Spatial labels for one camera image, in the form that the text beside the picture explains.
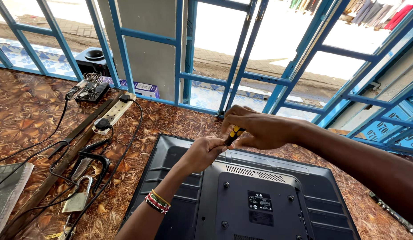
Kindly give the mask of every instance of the power strip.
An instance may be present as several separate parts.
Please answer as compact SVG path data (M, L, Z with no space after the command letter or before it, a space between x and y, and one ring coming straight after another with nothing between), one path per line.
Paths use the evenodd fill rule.
M130 99L136 100L137 97L135 94L132 93L125 93L126 95L130 96ZM133 104L133 101L128 101L127 103L124 103L123 101L118 101L104 116L103 118L107 119L110 123L110 125L114 125L120 117L125 113L125 111ZM99 130L95 126L92 127L92 130L95 133L105 135L107 132L110 130L110 128L106 130Z

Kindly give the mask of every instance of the yellow bracelet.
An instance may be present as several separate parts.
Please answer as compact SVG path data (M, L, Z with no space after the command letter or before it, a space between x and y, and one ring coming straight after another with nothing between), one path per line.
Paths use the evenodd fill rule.
M165 201L165 199L161 198L157 193L154 192L154 190L152 189L152 193L158 197L159 199L161 199L164 203L168 204L169 206L171 206L171 204L169 204L167 201Z

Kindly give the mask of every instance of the red clothing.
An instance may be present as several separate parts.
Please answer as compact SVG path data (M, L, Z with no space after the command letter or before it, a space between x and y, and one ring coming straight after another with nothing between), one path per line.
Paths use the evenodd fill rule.
M398 11L395 14L395 16L384 27L384 29L393 30L412 9L413 9L413 5L404 6L400 11Z

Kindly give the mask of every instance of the hand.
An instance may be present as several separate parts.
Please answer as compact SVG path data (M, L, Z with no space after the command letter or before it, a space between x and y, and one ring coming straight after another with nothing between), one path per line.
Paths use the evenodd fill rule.
M234 105L224 115L221 132L225 134L230 125L237 125L252 134L241 138L236 147L250 146L257 149L276 149L287 143L297 143L300 127L306 121L259 113L249 107Z
M187 174L204 171L212 162L232 146L225 146L224 140L214 136L201 137L194 141L192 146L176 163Z

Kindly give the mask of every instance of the screwdriver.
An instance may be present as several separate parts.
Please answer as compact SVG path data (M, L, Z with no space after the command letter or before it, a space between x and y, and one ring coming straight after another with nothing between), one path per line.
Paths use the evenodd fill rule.
M245 129L235 126L231 130L229 137L224 141L224 144L230 146L244 131Z

